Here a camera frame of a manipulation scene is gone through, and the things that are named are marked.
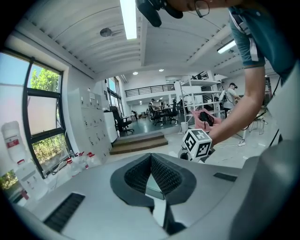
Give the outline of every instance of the cube with qr code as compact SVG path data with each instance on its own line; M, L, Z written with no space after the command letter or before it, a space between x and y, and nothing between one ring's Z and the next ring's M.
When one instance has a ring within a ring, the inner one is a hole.
M189 129L183 137L183 142L192 159L208 156L212 139L202 129Z

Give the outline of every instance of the black slot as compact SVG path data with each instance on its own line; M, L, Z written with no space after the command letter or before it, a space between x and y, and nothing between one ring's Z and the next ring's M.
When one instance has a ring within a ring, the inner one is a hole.
M66 226L72 215L75 213L85 196L71 193L44 221L44 223L57 232Z
M232 176L232 175L228 175L228 174L224 174L224 173L216 173L214 175L214 177L216 178L220 178L220 179L223 179L223 180L227 180L227 181L230 181L230 182L235 182L236 179L238 178L237 176Z

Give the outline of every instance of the glasses lens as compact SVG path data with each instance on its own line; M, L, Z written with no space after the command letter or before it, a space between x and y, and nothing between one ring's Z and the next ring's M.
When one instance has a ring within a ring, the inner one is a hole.
M195 8L196 8L197 14L200 17L204 17L208 13L210 13L210 8L209 8L207 2L205 2L205 1L196 1Z

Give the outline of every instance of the office chair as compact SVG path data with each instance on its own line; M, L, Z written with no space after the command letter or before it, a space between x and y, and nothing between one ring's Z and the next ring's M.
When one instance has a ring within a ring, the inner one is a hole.
M156 126L158 123L163 122L160 119L163 117L162 114L153 110L152 105L149 104L149 110L152 114L151 120L153 121L153 125Z
M117 127L120 132L134 132L135 130L132 128L127 128L132 121L124 122L123 119L119 115L118 108L116 106L110 106L111 112L113 114L113 118L117 121Z
M173 117L177 116L177 111L176 111L176 100L173 100L173 107L172 107L172 112L171 110L169 110L166 114L166 116L168 117L168 121L170 121L170 123L172 123L172 121L176 121L178 122L178 120L174 119Z

